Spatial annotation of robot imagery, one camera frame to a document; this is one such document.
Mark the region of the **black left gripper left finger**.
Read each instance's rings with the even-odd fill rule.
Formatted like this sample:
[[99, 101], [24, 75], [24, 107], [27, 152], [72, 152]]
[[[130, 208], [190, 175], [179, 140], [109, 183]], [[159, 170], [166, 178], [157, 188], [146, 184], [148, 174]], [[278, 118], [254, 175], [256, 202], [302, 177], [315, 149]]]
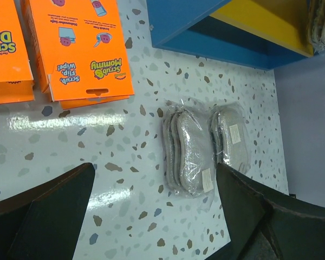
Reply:
[[72, 259], [94, 179], [84, 163], [0, 201], [0, 259]]

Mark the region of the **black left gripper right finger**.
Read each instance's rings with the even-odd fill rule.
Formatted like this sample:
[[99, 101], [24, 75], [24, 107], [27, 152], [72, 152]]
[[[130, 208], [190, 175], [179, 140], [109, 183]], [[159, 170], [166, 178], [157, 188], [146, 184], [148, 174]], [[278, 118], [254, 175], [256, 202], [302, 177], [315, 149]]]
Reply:
[[216, 259], [325, 259], [325, 207], [258, 183], [226, 164], [216, 181], [230, 242]]

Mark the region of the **bagged silver sponges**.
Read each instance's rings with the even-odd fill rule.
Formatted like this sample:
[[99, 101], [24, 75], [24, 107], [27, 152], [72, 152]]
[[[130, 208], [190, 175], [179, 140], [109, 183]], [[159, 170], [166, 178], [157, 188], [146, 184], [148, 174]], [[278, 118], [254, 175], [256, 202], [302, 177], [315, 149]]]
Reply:
[[215, 162], [247, 174], [250, 169], [249, 137], [240, 104], [233, 102], [214, 106], [210, 113], [209, 129]]
[[204, 104], [198, 100], [167, 100], [162, 143], [170, 190], [196, 200], [199, 211], [209, 211], [215, 198], [216, 161], [210, 115]]
[[314, 53], [325, 51], [325, 0], [309, 1], [307, 36]]

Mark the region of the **orange Scrub Mommy box top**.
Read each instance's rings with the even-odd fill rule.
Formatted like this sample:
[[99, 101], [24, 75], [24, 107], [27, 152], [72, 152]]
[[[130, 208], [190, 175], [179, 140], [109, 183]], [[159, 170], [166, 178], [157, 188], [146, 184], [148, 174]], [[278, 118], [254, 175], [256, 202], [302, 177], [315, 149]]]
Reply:
[[21, 1], [21, 10], [53, 101], [134, 94], [116, 1]]

